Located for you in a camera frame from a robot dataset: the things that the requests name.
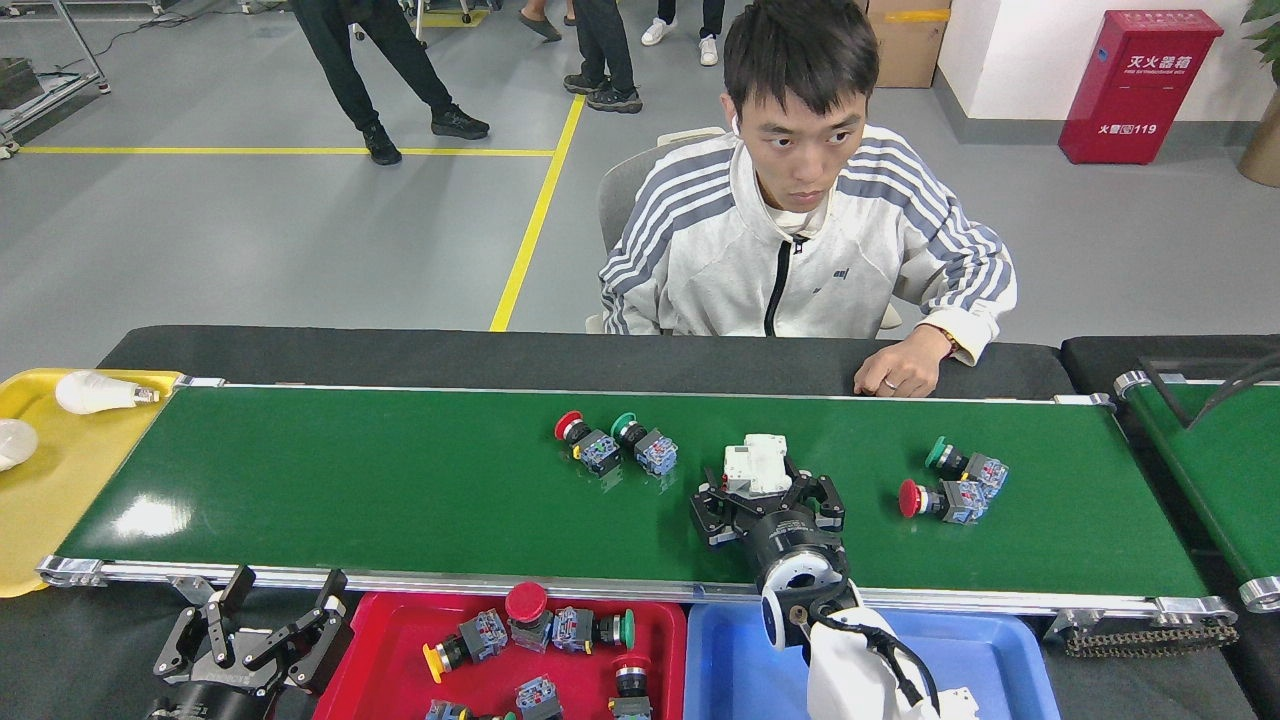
white wall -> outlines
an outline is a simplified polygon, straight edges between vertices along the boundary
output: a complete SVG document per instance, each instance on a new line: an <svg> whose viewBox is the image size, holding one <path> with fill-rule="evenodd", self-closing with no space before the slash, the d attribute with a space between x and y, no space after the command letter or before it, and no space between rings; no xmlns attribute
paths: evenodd
<svg viewBox="0 0 1280 720"><path fill-rule="evenodd" d="M938 67L965 115L1062 120L1105 10L1201 9L1226 31L1213 41L1179 120L1257 120L1275 92L1242 26L1248 0L954 0Z"/></svg>

sneaker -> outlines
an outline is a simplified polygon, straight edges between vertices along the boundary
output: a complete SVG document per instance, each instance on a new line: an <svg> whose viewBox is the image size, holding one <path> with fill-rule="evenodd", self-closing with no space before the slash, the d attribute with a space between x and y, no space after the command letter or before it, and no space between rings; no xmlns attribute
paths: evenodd
<svg viewBox="0 0 1280 720"><path fill-rule="evenodd" d="M449 105L447 110L431 113L431 132L463 140L480 140L489 135L489 123L481 123L463 113L462 108Z"/></svg>
<svg viewBox="0 0 1280 720"><path fill-rule="evenodd" d="M639 113L644 104L640 102L640 92L632 90L623 94L612 85L607 85L586 96L586 106L605 113Z"/></svg>
<svg viewBox="0 0 1280 720"><path fill-rule="evenodd" d="M564 90L572 92L573 95L590 95L596 90L604 90L609 86L609 76L604 76L604 79L599 82L591 82L586 79L584 74L564 76Z"/></svg>
<svg viewBox="0 0 1280 720"><path fill-rule="evenodd" d="M673 27L676 27L676 20L671 20L671 24L667 24L667 20L654 18L649 29L644 31L644 35L640 36L640 45L644 45L645 47L658 45Z"/></svg>
<svg viewBox="0 0 1280 720"><path fill-rule="evenodd" d="M399 163L401 154L396 149L396 143L392 142L390 136L387 135L387 128L383 123L374 123L369 129L362 131L365 135L365 147L369 149L369 159L379 165L394 165Z"/></svg>
<svg viewBox="0 0 1280 720"><path fill-rule="evenodd" d="M716 50L714 35L708 35L698 41L698 61L707 68L719 63L719 51Z"/></svg>

striped sleeve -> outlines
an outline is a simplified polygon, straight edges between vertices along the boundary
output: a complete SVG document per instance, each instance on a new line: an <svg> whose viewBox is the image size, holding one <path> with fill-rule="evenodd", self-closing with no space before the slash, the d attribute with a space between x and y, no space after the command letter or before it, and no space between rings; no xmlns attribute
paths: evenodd
<svg viewBox="0 0 1280 720"><path fill-rule="evenodd" d="M895 295L918 302L924 322L950 332L960 357L975 363L998 334L1000 316L1018 301L1012 260L1000 236L969 220L955 195L890 132L864 138L837 188L899 210L902 264Z"/></svg>
<svg viewBox="0 0 1280 720"><path fill-rule="evenodd" d="M608 333L655 334L664 329L659 305L672 237L733 205L728 179L733 150L698 152L699 145L659 160L636 193L622 238L600 270Z"/></svg>

wall baseboard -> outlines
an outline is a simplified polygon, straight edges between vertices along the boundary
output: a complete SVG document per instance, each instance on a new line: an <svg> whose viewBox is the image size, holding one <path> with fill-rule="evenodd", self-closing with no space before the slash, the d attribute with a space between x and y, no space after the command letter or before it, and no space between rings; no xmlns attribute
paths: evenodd
<svg viewBox="0 0 1280 720"><path fill-rule="evenodd" d="M933 73L933 95L951 124L951 132L965 145L1057 145L1062 133L1062 120L1001 120L965 115L941 69ZM1257 122L1245 120L1176 122L1169 128L1164 146L1244 146L1257 127Z"/></svg>

fire extinguisher box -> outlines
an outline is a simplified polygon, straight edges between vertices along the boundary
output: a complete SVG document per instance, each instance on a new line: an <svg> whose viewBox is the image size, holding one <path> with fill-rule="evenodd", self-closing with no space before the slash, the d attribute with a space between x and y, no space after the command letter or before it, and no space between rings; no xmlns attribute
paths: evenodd
<svg viewBox="0 0 1280 720"><path fill-rule="evenodd" d="M1201 10L1107 10L1059 147L1073 163L1155 160L1221 35Z"/></svg>

